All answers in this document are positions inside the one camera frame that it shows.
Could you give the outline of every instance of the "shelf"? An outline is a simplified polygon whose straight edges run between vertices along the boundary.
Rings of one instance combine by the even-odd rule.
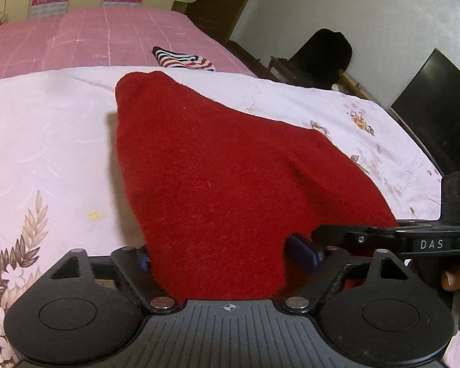
[[[196,0],[175,0],[175,1],[179,3],[195,3],[196,2]]]

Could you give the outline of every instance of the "pink bedsheet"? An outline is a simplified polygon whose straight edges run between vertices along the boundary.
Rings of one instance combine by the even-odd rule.
[[[202,55],[217,71],[254,76],[180,13],[98,7],[0,26],[0,79],[65,67],[158,66],[151,50]]]

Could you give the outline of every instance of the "round pad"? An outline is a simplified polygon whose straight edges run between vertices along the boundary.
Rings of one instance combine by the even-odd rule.
[[[71,331],[90,324],[97,309],[87,300],[67,297],[46,304],[39,312],[39,319],[48,328]]]
[[[141,314],[115,289],[75,279],[49,281],[10,308],[10,343],[29,359],[52,366],[101,360],[136,334]]]
[[[372,327],[385,332],[402,332],[419,321],[419,312],[409,303],[395,299],[375,300],[363,308],[363,318]]]
[[[402,280],[338,293],[322,308],[319,324],[341,354],[369,366],[428,362],[453,334],[441,299]]]

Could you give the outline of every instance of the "bed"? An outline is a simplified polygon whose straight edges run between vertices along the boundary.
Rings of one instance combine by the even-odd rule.
[[[217,71],[253,74],[180,13],[98,7],[0,26],[0,79],[65,67],[158,66],[154,46],[201,55]]]
[[[156,45],[202,55],[218,72],[160,68]],[[114,153],[113,90],[126,73],[154,70],[215,103],[321,132],[373,180],[396,218],[439,217],[441,175],[381,107],[256,79],[184,15],[93,8],[1,26],[0,366],[13,364],[4,312],[65,252],[106,255],[143,243]],[[459,335],[450,349],[446,360],[458,366]]]
[[[374,181],[397,218],[439,216],[440,174],[367,100],[240,73],[154,67],[65,68],[6,78],[0,80],[0,325],[4,309],[66,251],[82,247],[105,255],[143,243],[113,152],[113,90],[126,73],[153,70],[233,109],[320,131]],[[12,253],[22,267],[13,267]],[[7,361],[9,350],[0,344]]]

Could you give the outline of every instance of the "finger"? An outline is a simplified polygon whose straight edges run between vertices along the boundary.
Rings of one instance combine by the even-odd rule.
[[[460,289],[460,265],[454,269],[445,271],[442,275],[442,287],[445,290],[454,291]]]

